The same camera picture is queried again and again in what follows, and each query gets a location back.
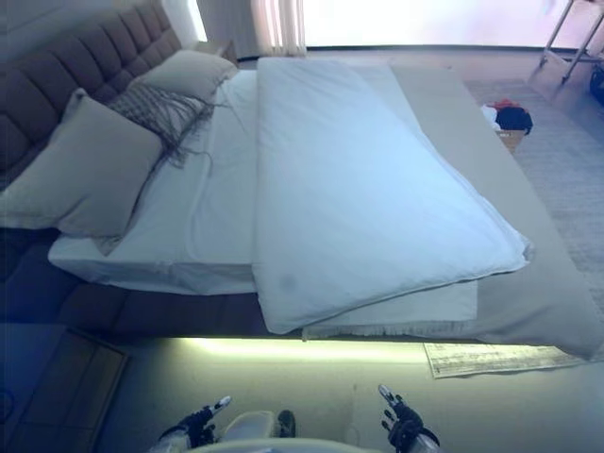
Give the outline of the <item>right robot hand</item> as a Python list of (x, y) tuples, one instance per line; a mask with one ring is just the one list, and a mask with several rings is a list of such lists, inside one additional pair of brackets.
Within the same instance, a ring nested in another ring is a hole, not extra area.
[(390, 407), (384, 411), (386, 419), (381, 422), (388, 431), (389, 442), (397, 449), (409, 448), (424, 428), (423, 420), (400, 395), (394, 394), (383, 384), (379, 384), (377, 388)]

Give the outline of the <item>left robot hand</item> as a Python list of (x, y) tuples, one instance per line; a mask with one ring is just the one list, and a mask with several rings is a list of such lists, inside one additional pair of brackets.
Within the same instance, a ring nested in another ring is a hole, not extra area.
[(184, 417), (179, 424), (184, 427), (189, 439), (190, 448), (213, 444), (215, 441), (215, 425), (212, 419), (231, 402), (230, 395), (224, 396), (217, 402), (203, 407)]

